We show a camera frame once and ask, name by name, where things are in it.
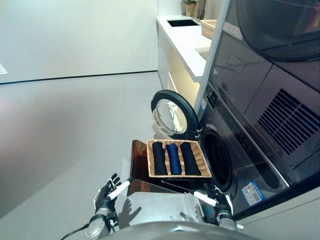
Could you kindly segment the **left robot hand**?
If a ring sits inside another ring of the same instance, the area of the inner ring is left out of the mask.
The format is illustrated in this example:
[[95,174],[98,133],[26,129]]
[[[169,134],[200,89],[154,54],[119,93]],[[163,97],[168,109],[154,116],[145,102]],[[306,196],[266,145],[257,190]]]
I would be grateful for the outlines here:
[[129,177],[125,181],[121,182],[117,173],[114,173],[98,191],[94,197],[95,213],[100,210],[115,211],[114,204],[116,198],[122,193],[133,181],[132,177]]

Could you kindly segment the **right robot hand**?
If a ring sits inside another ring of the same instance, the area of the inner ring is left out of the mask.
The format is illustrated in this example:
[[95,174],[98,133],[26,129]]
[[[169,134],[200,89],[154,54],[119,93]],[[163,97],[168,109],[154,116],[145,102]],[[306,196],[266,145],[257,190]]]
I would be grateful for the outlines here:
[[228,215],[233,216],[233,205],[229,195],[225,195],[216,185],[213,186],[212,191],[208,194],[201,193],[197,190],[190,190],[190,193],[214,207],[216,213],[225,211]]

